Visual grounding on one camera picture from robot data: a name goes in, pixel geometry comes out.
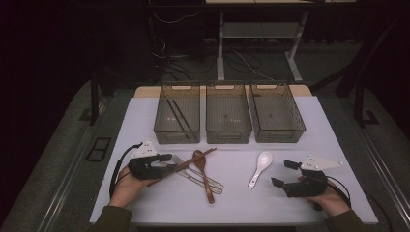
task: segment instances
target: hand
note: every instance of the hand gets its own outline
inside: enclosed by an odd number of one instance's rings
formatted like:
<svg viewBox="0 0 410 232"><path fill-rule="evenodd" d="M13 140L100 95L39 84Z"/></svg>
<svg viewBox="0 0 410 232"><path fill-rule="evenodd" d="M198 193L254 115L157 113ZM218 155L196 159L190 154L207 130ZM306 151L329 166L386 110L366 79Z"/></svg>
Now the hand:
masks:
<svg viewBox="0 0 410 232"><path fill-rule="evenodd" d="M108 205L121 208L127 207L144 187L156 181L136 179L127 166L118 174L118 180Z"/></svg>
<svg viewBox="0 0 410 232"><path fill-rule="evenodd" d="M307 197L306 200L319 204L330 217L343 214L350 210L350 207L343 201L341 196L330 187L327 187L323 194Z"/></svg>

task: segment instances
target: plastic storage bin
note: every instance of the plastic storage bin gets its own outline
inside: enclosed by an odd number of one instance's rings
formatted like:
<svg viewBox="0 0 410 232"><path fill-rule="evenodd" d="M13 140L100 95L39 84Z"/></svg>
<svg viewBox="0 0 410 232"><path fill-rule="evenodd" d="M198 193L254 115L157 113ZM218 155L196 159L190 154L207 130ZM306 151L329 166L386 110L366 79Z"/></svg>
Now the plastic storage bin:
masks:
<svg viewBox="0 0 410 232"><path fill-rule="evenodd" d="M251 82L249 107L256 142L296 143L306 130L292 92L285 82Z"/></svg>
<svg viewBox="0 0 410 232"><path fill-rule="evenodd" d="M208 81L206 136L210 144L248 143L252 125L242 81Z"/></svg>
<svg viewBox="0 0 410 232"><path fill-rule="evenodd" d="M199 82L164 82L154 133L160 144L200 142Z"/></svg>

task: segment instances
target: sleeve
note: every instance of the sleeve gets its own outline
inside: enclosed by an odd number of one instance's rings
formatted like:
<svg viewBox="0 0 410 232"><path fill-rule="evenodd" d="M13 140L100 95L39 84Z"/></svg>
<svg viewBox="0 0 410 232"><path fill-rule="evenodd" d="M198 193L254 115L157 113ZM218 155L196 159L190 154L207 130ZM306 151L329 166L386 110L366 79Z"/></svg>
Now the sleeve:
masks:
<svg viewBox="0 0 410 232"><path fill-rule="evenodd" d="M97 222L86 232L128 232L132 213L126 209L105 206Z"/></svg>
<svg viewBox="0 0 410 232"><path fill-rule="evenodd" d="M371 232L366 227L356 213L352 210L335 217L329 217L325 220L326 226L330 232Z"/></svg>

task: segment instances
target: person's left hand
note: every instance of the person's left hand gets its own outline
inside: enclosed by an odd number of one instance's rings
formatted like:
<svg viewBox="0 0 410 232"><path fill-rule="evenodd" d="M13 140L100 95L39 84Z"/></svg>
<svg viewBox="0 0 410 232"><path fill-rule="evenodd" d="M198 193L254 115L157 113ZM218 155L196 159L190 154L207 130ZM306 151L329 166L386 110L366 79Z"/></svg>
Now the person's left hand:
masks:
<svg viewBox="0 0 410 232"><path fill-rule="evenodd" d="M155 182L157 179L138 180L133 177L129 168L126 166L118 174L118 180L108 206L125 208L136 198L144 187Z"/></svg>

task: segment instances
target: wooden spoon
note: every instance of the wooden spoon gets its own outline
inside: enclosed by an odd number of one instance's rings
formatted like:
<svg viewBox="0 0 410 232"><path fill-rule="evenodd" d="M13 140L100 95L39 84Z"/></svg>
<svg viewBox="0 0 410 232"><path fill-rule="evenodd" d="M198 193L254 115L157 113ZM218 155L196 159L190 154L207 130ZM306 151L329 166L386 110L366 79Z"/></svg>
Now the wooden spoon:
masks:
<svg viewBox="0 0 410 232"><path fill-rule="evenodd" d="M195 157L197 157L197 156L200 156L201 154L202 154L201 151L195 150L195 151L193 152L192 157L195 158ZM199 169L199 171L201 171L201 173L202 173L202 178L204 179L204 185L205 185L206 195L208 196L208 202L209 202L210 204L213 204L213 203L215 202L214 195L213 195L212 192L211 192L211 188L209 187L208 179L206 178L206 175L205 175L205 164L206 164L206 159L205 159L205 157L204 157L204 158L201 158L201 159L199 159L199 160L197 160L197 161L195 161L193 164L195 164L195 166Z"/></svg>

